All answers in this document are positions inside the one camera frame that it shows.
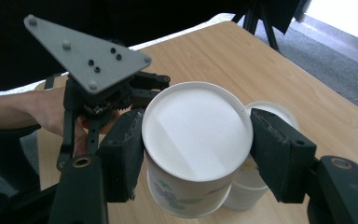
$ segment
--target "tripod leg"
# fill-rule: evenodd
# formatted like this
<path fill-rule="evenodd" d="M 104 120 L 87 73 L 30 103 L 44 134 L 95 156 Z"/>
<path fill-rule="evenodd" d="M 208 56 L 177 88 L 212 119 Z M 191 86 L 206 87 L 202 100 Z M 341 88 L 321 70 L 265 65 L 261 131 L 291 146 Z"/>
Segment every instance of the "tripod leg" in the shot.
<path fill-rule="evenodd" d="M 275 34 L 274 34 L 273 29 L 272 29 L 271 21 L 269 20 L 269 14 L 264 9 L 264 7 L 263 7 L 263 5 L 261 3 L 259 5 L 259 9 L 260 9 L 260 18 L 263 20 L 264 28 L 266 29 L 266 34 L 267 34 L 269 45 L 273 49 L 275 49 L 278 52 L 280 52 L 279 47 L 278 47 L 277 39 L 275 38 Z"/>
<path fill-rule="evenodd" d="M 248 8 L 249 8 L 249 3 L 245 4 L 243 8 L 239 10 L 231 20 L 234 21 L 235 23 L 238 23 L 241 20 L 241 18 L 245 15 Z"/>
<path fill-rule="evenodd" d="M 243 29 L 249 31 L 249 33 L 254 35 L 258 23 L 257 2 L 251 2 L 249 3 L 249 5 L 250 6 L 248 7 L 245 16 L 245 21 L 243 22 Z"/>

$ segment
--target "wooden table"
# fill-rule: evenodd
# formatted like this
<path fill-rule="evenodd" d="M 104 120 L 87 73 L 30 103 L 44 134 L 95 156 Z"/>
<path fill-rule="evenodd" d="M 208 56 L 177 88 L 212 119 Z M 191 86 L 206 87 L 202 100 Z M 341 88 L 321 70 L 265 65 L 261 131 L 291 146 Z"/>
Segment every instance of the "wooden table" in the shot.
<path fill-rule="evenodd" d="M 245 105 L 264 100 L 286 106 L 301 132 L 318 146 L 318 158 L 336 155 L 358 163 L 358 107 L 235 23 L 222 22 L 141 51 L 153 58 L 145 71 L 169 75 L 172 84 L 211 82 L 231 91 Z M 64 85 L 63 79 L 58 78 L 55 86 Z M 61 142 L 60 137 L 39 131 L 43 189 L 59 180 L 55 163 Z M 173 217 L 153 201 L 145 171 L 144 162 L 134 202 L 109 204 L 110 223 L 308 223 L 308 198 L 302 204 L 277 203 L 271 192 L 248 211 L 221 207 L 207 217 Z"/>

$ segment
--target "white container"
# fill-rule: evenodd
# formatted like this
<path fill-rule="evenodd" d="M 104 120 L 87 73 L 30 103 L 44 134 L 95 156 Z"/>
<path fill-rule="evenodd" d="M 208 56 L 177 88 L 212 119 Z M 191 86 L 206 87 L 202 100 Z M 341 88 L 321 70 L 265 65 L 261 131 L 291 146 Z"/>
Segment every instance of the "white container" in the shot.
<path fill-rule="evenodd" d="M 299 130 L 296 117 L 283 105 L 269 101 L 257 101 L 248 104 L 245 108 L 249 114 L 251 114 L 252 108 L 271 112 Z M 249 155 L 235 176 L 223 206 L 237 211 L 250 209 L 268 190 L 269 187 L 261 178 L 255 161 Z"/>
<path fill-rule="evenodd" d="M 253 207 L 268 190 L 269 187 L 258 173 L 255 161 L 252 158 L 246 159 L 235 176 L 223 206 L 232 210 L 247 210 Z"/>
<path fill-rule="evenodd" d="M 150 192 L 178 217 L 207 216 L 222 205 L 253 141 L 243 104 L 205 82 L 161 92 L 145 111 L 142 132 Z"/>

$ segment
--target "metal bolt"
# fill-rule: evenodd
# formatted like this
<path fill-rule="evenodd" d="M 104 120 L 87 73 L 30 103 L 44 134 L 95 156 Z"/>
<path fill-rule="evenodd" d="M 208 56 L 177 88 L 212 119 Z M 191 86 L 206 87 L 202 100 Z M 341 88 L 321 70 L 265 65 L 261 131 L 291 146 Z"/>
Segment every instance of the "metal bolt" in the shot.
<path fill-rule="evenodd" d="M 145 63 L 150 63 L 150 62 L 152 62 L 152 58 L 146 56 L 145 57 Z"/>
<path fill-rule="evenodd" d="M 331 162 L 338 168 L 344 169 L 344 170 L 350 170 L 353 168 L 353 166 L 345 160 L 339 159 L 339 158 L 332 158 Z"/>
<path fill-rule="evenodd" d="M 63 168 L 64 165 L 65 165 L 64 161 L 60 162 L 60 168 Z"/>
<path fill-rule="evenodd" d="M 62 41 L 62 48 L 66 50 L 71 49 L 71 43 L 68 40 Z"/>
<path fill-rule="evenodd" d="M 89 89 L 92 90 L 92 91 L 97 90 L 97 83 L 95 81 L 91 81 L 89 83 Z"/>
<path fill-rule="evenodd" d="M 304 145 L 305 142 L 301 141 L 301 140 L 296 140 L 296 143 L 299 144 L 299 145 Z"/>
<path fill-rule="evenodd" d="M 30 15 L 28 17 L 28 24 L 32 25 L 32 26 L 36 26 L 37 25 L 37 20 L 33 15 Z"/>
<path fill-rule="evenodd" d="M 92 163 L 91 158 L 84 157 L 84 158 L 78 158 L 77 160 L 72 162 L 72 166 L 75 168 L 83 168 L 83 167 L 90 165 L 91 163 Z"/>

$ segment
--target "person's arm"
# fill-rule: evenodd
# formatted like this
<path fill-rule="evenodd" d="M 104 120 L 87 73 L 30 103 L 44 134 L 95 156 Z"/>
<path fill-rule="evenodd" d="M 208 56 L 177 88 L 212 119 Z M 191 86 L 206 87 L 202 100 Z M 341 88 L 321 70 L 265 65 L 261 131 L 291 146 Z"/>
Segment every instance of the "person's arm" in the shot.
<path fill-rule="evenodd" d="M 64 88 L 50 91 L 27 91 L 0 96 L 0 129 L 15 129 L 39 124 L 46 130 L 63 135 Z M 83 129 L 84 118 L 75 126 L 75 156 L 86 152 L 87 134 Z"/>

